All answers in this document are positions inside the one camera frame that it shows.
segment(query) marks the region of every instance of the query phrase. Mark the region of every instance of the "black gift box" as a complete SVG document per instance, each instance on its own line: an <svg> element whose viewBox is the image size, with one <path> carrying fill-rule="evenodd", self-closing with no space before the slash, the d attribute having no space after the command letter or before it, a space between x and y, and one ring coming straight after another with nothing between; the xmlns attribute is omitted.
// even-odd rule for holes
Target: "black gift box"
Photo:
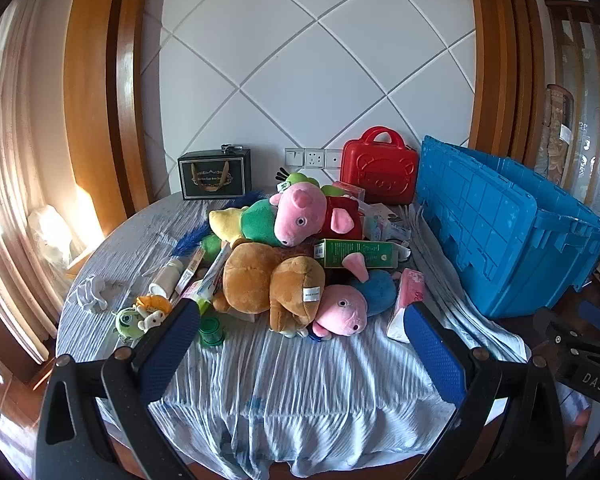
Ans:
<svg viewBox="0 0 600 480"><path fill-rule="evenodd" d="M234 198L251 191L251 150L241 146L185 153L178 170L183 200Z"/></svg>

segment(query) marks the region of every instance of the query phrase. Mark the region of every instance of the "brown teddy bear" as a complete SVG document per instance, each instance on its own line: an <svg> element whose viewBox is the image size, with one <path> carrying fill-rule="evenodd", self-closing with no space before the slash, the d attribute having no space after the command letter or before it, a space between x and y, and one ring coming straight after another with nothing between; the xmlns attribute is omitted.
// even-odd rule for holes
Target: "brown teddy bear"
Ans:
<svg viewBox="0 0 600 480"><path fill-rule="evenodd" d="M297 252L305 253L304 248ZM306 333L320 305L324 269L313 258L289 250L237 240L224 265L222 290L213 299L218 312L269 310L271 328L285 336Z"/></svg>

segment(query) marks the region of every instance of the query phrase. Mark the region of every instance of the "wall socket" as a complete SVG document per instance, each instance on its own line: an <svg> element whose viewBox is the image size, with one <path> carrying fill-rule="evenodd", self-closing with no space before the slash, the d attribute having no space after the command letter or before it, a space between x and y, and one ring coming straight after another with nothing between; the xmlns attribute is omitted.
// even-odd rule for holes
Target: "wall socket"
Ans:
<svg viewBox="0 0 600 480"><path fill-rule="evenodd" d="M304 150L305 168L324 168L324 150L306 148Z"/></svg>
<svg viewBox="0 0 600 480"><path fill-rule="evenodd" d="M339 168L342 166L342 150L324 150L324 167Z"/></svg>

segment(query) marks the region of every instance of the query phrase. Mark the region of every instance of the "electrical outlet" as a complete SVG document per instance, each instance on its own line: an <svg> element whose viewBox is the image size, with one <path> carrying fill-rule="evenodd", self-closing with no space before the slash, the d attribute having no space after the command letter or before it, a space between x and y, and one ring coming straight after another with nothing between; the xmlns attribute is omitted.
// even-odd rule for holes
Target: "electrical outlet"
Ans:
<svg viewBox="0 0 600 480"><path fill-rule="evenodd" d="M304 149L285 148L285 166L289 168L302 168L304 166Z"/></svg>
<svg viewBox="0 0 600 480"><path fill-rule="evenodd" d="M306 148L304 150L305 168L324 168L324 150Z"/></svg>
<svg viewBox="0 0 600 480"><path fill-rule="evenodd" d="M324 150L324 167L339 168L342 165L342 150Z"/></svg>

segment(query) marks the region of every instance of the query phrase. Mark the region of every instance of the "diamond pattern wall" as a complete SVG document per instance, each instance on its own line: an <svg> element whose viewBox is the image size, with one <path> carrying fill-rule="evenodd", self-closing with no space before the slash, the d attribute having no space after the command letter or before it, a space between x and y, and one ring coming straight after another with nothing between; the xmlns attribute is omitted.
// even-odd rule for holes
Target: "diamond pattern wall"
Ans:
<svg viewBox="0 0 600 480"><path fill-rule="evenodd" d="M284 148L339 149L376 124L416 149L469 136L472 0L146 0L142 41L156 198L180 189L180 155L228 142L270 187Z"/></svg>

